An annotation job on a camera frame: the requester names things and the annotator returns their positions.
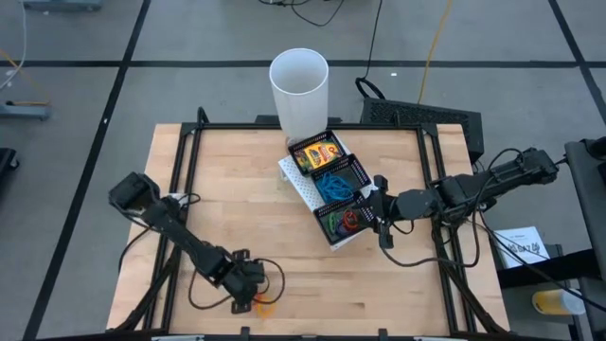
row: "white cup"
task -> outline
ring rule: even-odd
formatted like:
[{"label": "white cup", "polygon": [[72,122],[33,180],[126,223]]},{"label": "white cup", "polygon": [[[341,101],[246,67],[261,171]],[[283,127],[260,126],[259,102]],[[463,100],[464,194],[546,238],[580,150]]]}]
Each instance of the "white cup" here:
[{"label": "white cup", "polygon": [[280,53],[269,67],[280,127],[301,139],[326,129],[329,120],[329,64],[308,48]]}]

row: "green object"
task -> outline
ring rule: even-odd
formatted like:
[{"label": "green object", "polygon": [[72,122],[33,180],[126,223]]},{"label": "green object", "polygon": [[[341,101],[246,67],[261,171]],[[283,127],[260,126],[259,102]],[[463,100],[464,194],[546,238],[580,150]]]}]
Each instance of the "green object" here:
[{"label": "green object", "polygon": [[336,228],[339,224],[339,220],[343,219],[343,215],[341,213],[331,212],[329,214],[329,232],[331,235],[336,234]]}]

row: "wooden table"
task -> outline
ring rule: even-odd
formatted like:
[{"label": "wooden table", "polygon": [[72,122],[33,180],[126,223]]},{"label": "wooden table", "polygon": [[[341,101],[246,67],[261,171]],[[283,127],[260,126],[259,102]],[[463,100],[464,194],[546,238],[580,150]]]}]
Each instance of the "wooden table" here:
[{"label": "wooden table", "polygon": [[[169,187],[179,131],[178,124],[162,124],[153,136],[146,173],[163,194]],[[461,127],[441,125],[438,131],[447,173],[471,172]],[[337,134],[370,176],[382,174],[389,180],[390,193],[424,188],[415,133],[355,130]],[[232,315],[229,303],[195,310],[187,302],[193,266],[184,255],[170,332],[238,334],[242,326],[249,326],[252,334],[376,335],[379,328],[387,328],[390,335],[447,335],[437,265],[396,266],[382,254],[377,235],[370,230],[331,252],[293,186],[279,179],[277,160],[286,155],[284,141],[280,130],[204,130],[193,185],[202,202],[191,207],[187,221],[187,228],[201,239],[229,251],[249,248],[253,258],[277,261],[286,272],[287,286],[276,310],[266,319],[258,318],[255,311]],[[430,162],[434,165],[432,155]],[[392,255],[401,261],[434,256],[430,228],[424,220],[416,223],[410,235],[395,233]],[[133,226],[130,238],[138,232],[140,227]],[[488,236],[479,233],[481,258],[467,270],[469,286],[495,321],[508,329]],[[470,262],[475,251],[471,227],[462,226],[459,238],[463,257]],[[157,244],[158,235],[150,233],[128,253],[108,327],[119,324],[149,287]],[[279,290],[279,274],[271,264],[266,264],[266,271],[272,282],[268,294],[273,296]],[[453,292],[458,328],[465,330],[454,286]],[[214,289],[200,277],[193,293],[201,305],[225,296],[223,289]],[[164,294],[156,305],[155,327],[160,325],[163,306]]]}]

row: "yellow cup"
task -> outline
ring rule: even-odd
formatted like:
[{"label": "yellow cup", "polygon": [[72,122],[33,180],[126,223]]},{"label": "yellow cup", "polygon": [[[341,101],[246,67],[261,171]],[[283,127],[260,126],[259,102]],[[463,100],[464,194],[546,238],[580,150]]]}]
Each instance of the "yellow cup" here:
[{"label": "yellow cup", "polygon": [[[578,290],[570,290],[580,295]],[[532,305],[541,314],[585,314],[585,304],[582,299],[563,289],[545,290],[535,293],[532,296]]]}]

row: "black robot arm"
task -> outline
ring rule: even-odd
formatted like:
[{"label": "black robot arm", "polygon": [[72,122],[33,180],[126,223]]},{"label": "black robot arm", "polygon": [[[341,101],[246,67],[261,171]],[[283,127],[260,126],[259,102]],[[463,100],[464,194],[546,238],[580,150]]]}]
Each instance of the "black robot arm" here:
[{"label": "black robot arm", "polygon": [[110,191],[110,204],[123,215],[140,218],[187,253],[203,278],[234,297],[233,314],[250,311],[258,284],[265,280],[263,264],[249,260],[248,250],[230,254],[196,238],[182,223],[179,201],[170,196],[160,199],[159,193],[148,176],[132,172]]},{"label": "black robot arm", "polygon": [[[428,184],[428,189],[411,189],[397,197],[387,194],[387,179],[374,177],[376,190],[371,191],[366,205],[372,207],[378,222],[376,233],[383,232],[396,221],[414,221],[437,217],[442,222],[460,224],[475,209],[475,204],[486,208],[496,203],[496,197],[522,185],[548,184],[556,180],[558,167],[545,151],[525,150],[514,160],[474,175],[447,176]],[[391,248],[393,242],[387,232],[382,247]]]}]

